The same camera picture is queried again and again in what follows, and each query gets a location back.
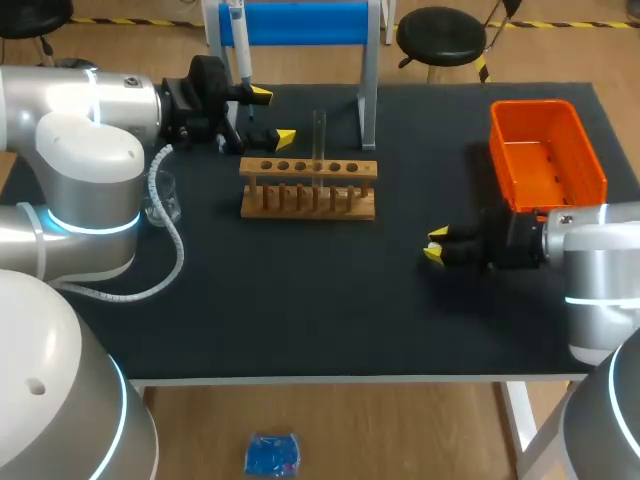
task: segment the test tube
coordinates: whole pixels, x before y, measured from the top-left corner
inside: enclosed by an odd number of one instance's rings
[[[327,133],[327,112],[313,111],[313,152],[311,156],[313,170],[319,172],[324,169],[324,143]],[[322,177],[312,177],[311,186],[317,187],[322,193]]]

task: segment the blue object on floor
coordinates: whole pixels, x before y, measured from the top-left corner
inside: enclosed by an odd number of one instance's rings
[[[244,472],[261,477],[294,477],[300,465],[295,435],[254,434],[247,449]]]

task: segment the yellow black warning tape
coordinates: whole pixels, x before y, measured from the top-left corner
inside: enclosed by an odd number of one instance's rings
[[[73,17],[69,23],[96,25],[155,25],[159,27],[202,28],[204,23],[176,20],[145,20],[142,18],[79,18]]]
[[[480,77],[480,83],[491,83],[491,75],[489,75],[489,69],[487,68],[487,62],[484,59],[484,55],[480,55],[474,62],[476,70],[478,71],[478,77]]]
[[[81,18],[73,17],[69,23],[96,25],[156,25],[160,27],[202,28],[202,22],[178,20],[146,20],[142,18]],[[490,22],[490,27],[498,28],[500,22]],[[508,22],[505,28],[640,28],[640,22]]]
[[[498,28],[500,22],[489,22]],[[640,22],[508,22],[505,28],[640,28]]]

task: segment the white cable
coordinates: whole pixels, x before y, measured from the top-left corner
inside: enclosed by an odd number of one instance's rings
[[[151,203],[153,203],[154,208],[160,214],[160,218],[162,218],[164,225],[169,231],[169,235],[171,235],[171,238],[176,245],[176,264],[167,278],[165,278],[155,287],[133,295],[112,295],[110,293],[99,292],[91,288],[81,287],[80,285],[74,285],[72,283],[64,282],[53,282],[51,285],[54,288],[57,288],[59,290],[66,290],[67,292],[77,293],[79,295],[85,295],[87,297],[103,300],[105,302],[129,303],[137,302],[138,300],[149,298],[152,295],[155,295],[159,291],[166,288],[171,282],[176,279],[176,277],[180,273],[180,270],[182,270],[182,265],[184,264],[184,245],[182,244],[182,239],[180,238],[178,230],[173,225],[171,218],[169,218],[169,215],[162,206],[162,200],[160,200],[160,196],[158,195],[158,188],[156,186],[156,174],[158,173],[160,164],[171,152],[173,152],[173,147],[171,145],[167,145],[162,150],[160,150],[153,159],[153,162],[151,162],[151,167],[149,167],[148,174],[149,197],[151,198]]]

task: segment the table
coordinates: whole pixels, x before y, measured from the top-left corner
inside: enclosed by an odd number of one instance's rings
[[[383,86],[375,152],[362,152],[350,86],[273,86],[255,127],[296,128],[287,157],[309,157],[311,112],[327,111],[327,158],[376,159],[374,223],[239,217],[238,158],[175,154],[187,263],[157,297],[113,305],[68,295],[138,385],[501,381],[518,451],[536,426],[525,379],[581,379],[570,356],[559,273],[444,272],[427,232],[472,223],[499,195],[489,107],[502,99],[574,104],[609,180],[609,202],[637,200],[635,180],[587,84]],[[41,201],[18,163],[3,203]],[[133,293],[173,265],[165,232],[142,225],[134,264],[99,288]]]

